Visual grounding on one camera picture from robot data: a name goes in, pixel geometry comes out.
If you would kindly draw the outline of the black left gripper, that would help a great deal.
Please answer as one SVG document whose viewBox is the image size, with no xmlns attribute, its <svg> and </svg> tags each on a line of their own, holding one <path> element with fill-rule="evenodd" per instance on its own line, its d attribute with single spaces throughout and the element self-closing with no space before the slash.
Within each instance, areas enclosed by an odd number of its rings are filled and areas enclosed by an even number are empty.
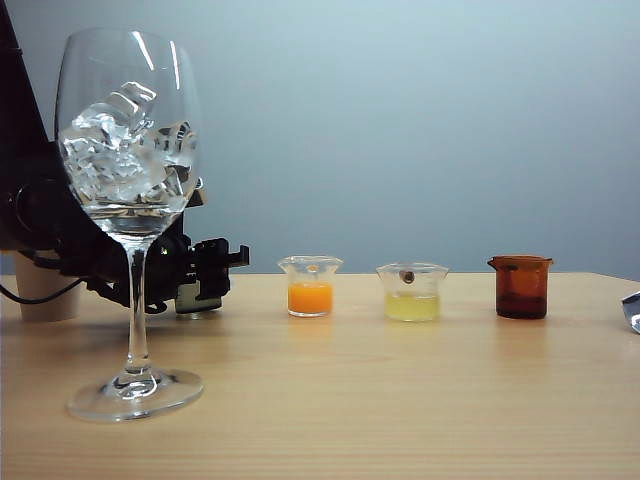
<svg viewBox="0 0 640 480">
<path fill-rule="evenodd" d="M 88 289 L 125 307 L 129 305 L 127 258 L 120 244 L 79 208 L 66 208 L 56 214 L 55 234 L 62 274 L 83 278 Z M 178 216 L 149 248 L 145 266 L 148 313 L 162 312 L 165 303 L 176 298 L 191 267 L 190 245 L 191 239 L 184 234 L 183 217 Z M 224 238 L 197 243 L 194 255 L 199 282 L 197 300 L 224 297 L 230 290 L 229 266 L 250 264 L 249 247 L 240 245 L 237 252 L 229 253 L 229 243 Z"/>
</svg>

